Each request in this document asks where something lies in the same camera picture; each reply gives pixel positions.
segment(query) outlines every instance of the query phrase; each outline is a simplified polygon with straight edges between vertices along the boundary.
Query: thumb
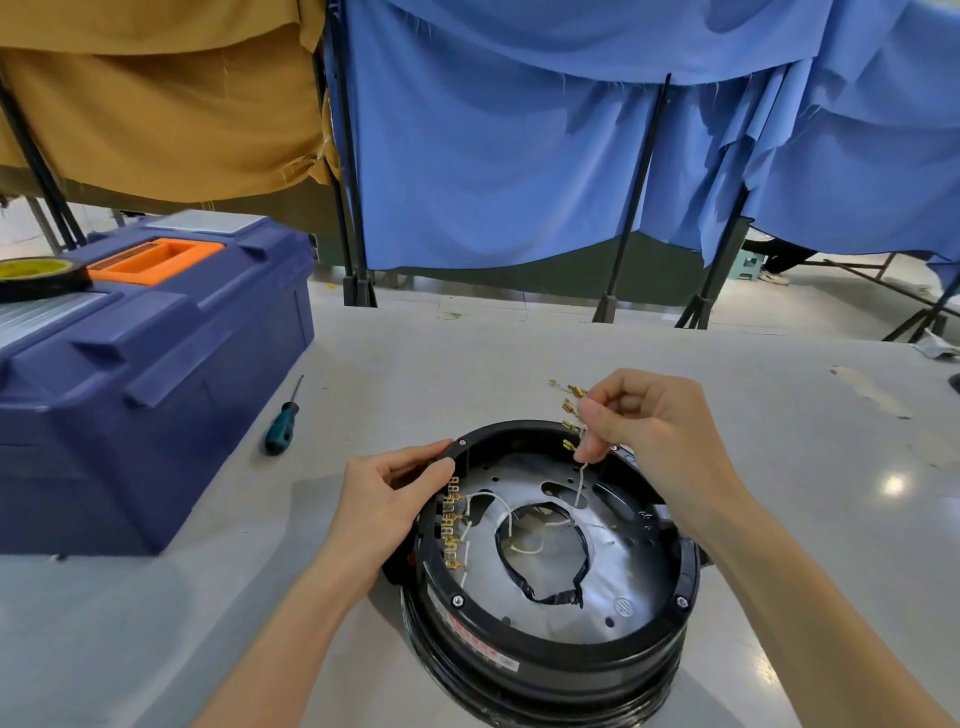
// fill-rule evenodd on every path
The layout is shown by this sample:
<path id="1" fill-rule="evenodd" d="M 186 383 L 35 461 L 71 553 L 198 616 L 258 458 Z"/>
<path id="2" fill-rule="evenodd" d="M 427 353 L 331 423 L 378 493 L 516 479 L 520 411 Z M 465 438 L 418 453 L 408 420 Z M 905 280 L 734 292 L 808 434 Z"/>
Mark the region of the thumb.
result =
<path id="1" fill-rule="evenodd" d="M 423 471 L 419 478 L 399 492 L 404 507 L 410 512 L 411 519 L 417 515 L 426 501 L 435 496 L 437 491 L 450 481 L 454 467 L 455 464 L 451 457 L 438 460 Z"/>
<path id="2" fill-rule="evenodd" d="M 577 411 L 580 422 L 588 428 L 588 434 L 597 435 L 611 445 L 630 445 L 631 423 L 625 417 L 605 407 L 598 401 L 580 400 Z"/>

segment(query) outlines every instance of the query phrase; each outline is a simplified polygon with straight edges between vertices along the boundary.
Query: black pants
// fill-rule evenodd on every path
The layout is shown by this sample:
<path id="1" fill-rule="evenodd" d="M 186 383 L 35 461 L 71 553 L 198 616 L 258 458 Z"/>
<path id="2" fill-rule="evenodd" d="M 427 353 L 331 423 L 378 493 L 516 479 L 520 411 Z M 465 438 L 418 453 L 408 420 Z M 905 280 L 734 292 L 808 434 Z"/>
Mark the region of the black pants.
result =
<path id="1" fill-rule="evenodd" d="M 776 274 L 788 271 L 817 254 L 816 251 L 788 243 L 778 237 L 773 240 L 747 240 L 743 243 L 743 249 L 751 253 L 766 255 L 767 261 L 763 264 L 763 270 L 767 273 Z"/>

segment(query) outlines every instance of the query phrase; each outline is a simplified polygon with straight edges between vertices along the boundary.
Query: table surface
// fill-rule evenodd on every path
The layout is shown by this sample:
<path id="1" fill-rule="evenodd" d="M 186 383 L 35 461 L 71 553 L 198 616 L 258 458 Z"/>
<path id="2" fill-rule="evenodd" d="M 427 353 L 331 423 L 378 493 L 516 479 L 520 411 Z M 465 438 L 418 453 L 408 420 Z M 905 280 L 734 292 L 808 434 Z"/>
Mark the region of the table surface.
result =
<path id="1" fill-rule="evenodd" d="M 0 558 L 0 724 L 187 723 L 323 541 L 348 458 L 559 419 L 549 378 L 587 386 L 618 366 L 703 382 L 751 491 L 960 716 L 960 478 L 908 448 L 921 427 L 960 432 L 954 367 L 876 342 L 314 315 L 316 341 L 162 556 Z M 884 414 L 831 365 L 867 374 L 915 419 Z M 300 374 L 294 444 L 264 457 Z M 797 724 L 730 589 L 705 570 L 674 692 L 649 725 Z M 380 583 L 337 634 L 303 725 L 480 723 L 420 667 Z"/>

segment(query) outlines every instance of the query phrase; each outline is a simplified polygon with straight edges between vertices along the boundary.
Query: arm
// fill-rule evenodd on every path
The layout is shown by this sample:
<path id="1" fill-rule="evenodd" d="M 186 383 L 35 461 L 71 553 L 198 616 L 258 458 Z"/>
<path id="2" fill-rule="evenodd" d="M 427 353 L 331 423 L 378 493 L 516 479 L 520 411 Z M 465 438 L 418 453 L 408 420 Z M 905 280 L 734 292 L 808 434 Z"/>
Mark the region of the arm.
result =
<path id="1" fill-rule="evenodd" d="M 417 513 L 453 475 L 449 458 L 398 490 L 449 441 L 347 464 L 324 547 L 214 694 L 194 728 L 295 728 L 333 635 L 367 594 Z"/>
<path id="2" fill-rule="evenodd" d="M 806 728 L 957 723 L 740 482 L 696 382 L 619 370 L 581 400 L 575 457 L 630 446 L 727 579 Z"/>

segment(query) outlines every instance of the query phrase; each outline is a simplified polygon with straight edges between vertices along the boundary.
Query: tiled floor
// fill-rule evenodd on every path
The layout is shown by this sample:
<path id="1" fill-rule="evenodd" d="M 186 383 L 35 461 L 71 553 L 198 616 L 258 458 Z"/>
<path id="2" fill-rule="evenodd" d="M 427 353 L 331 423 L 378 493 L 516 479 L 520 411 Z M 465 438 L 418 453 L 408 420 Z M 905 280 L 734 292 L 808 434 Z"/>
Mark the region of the tiled floor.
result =
<path id="1" fill-rule="evenodd" d="M 108 209 L 71 205 L 85 231 L 115 227 Z M 48 255 L 50 248 L 22 200 L 0 210 L 0 258 Z M 885 255 L 856 258 L 831 255 L 833 259 L 882 262 Z M 710 327 L 769 335 L 827 336 L 832 338 L 880 339 L 920 305 L 901 294 L 857 278 L 841 270 L 800 266 L 788 273 L 789 286 L 764 282 L 728 281 L 713 314 Z M 319 269 L 310 283 L 316 303 L 343 304 L 342 269 Z M 934 295 L 939 281 L 919 261 L 898 255 L 886 274 L 920 285 L 929 284 Z M 377 300 L 381 307 L 397 308 L 444 321 L 485 319 L 500 321 L 588 323 L 597 301 L 508 291 L 440 280 L 399 277 L 398 286 L 389 277 L 377 275 Z M 616 314 L 618 326 L 672 327 L 680 309 L 622 303 Z M 947 339 L 960 342 L 960 321 L 949 318 Z"/>

